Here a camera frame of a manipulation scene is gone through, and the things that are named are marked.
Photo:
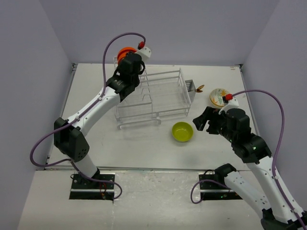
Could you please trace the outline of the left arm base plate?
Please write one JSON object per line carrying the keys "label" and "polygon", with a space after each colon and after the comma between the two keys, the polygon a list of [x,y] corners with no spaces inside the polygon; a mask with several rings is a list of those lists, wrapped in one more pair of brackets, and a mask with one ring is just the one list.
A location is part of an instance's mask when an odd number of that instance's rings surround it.
{"label": "left arm base plate", "polygon": [[75,173],[71,175],[70,200],[114,200],[114,185],[87,180]]}

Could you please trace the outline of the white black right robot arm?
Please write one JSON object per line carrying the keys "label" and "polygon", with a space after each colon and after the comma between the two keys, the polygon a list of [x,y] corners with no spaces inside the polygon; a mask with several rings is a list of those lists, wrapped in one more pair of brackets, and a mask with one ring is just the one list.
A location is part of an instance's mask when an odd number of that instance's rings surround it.
{"label": "white black right robot arm", "polygon": [[209,125],[209,134],[221,135],[232,150],[254,174],[262,192],[245,181],[231,164],[215,169],[214,183],[236,192],[259,216],[265,230],[298,230],[307,228],[307,213],[294,200],[273,167],[272,153],[264,139],[251,132],[245,111],[232,108],[227,112],[206,107],[193,123],[198,131]]}

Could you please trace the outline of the floral leaf pattern bowl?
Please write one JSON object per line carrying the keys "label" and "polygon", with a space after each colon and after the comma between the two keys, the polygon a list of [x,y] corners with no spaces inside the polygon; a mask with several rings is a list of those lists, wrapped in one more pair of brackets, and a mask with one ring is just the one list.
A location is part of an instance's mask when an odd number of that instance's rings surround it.
{"label": "floral leaf pattern bowl", "polygon": [[226,96],[229,93],[229,91],[223,88],[217,88],[211,91],[209,99],[215,107],[222,108],[224,106],[223,96]]}

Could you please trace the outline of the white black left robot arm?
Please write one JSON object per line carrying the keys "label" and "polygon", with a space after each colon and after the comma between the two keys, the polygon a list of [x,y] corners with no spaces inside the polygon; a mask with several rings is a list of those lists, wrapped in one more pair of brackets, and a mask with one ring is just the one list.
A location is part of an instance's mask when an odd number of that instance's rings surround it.
{"label": "white black left robot arm", "polygon": [[105,89],[74,115],[66,120],[58,118],[54,122],[54,146],[69,158],[89,188],[97,187],[100,177],[88,154],[90,146],[85,137],[106,112],[135,91],[144,70],[144,58],[140,51],[126,53],[118,60],[118,66],[106,81]]}

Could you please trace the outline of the lime green bowl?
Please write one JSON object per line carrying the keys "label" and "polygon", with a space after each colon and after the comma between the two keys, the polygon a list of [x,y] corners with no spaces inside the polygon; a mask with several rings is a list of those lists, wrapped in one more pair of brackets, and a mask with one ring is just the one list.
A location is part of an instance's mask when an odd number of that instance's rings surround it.
{"label": "lime green bowl", "polygon": [[187,122],[177,122],[172,127],[172,136],[176,141],[187,142],[194,134],[192,126]]}

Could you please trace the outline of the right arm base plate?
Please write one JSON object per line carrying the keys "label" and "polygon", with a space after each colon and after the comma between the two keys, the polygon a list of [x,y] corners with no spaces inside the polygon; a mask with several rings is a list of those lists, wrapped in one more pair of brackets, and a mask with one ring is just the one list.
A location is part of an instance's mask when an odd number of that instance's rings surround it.
{"label": "right arm base plate", "polygon": [[[204,174],[199,174],[199,180],[213,180],[224,185],[224,180],[216,174],[214,170],[206,170]],[[242,198],[232,190],[227,190],[213,182],[200,183],[201,199],[207,200],[241,200]]]}

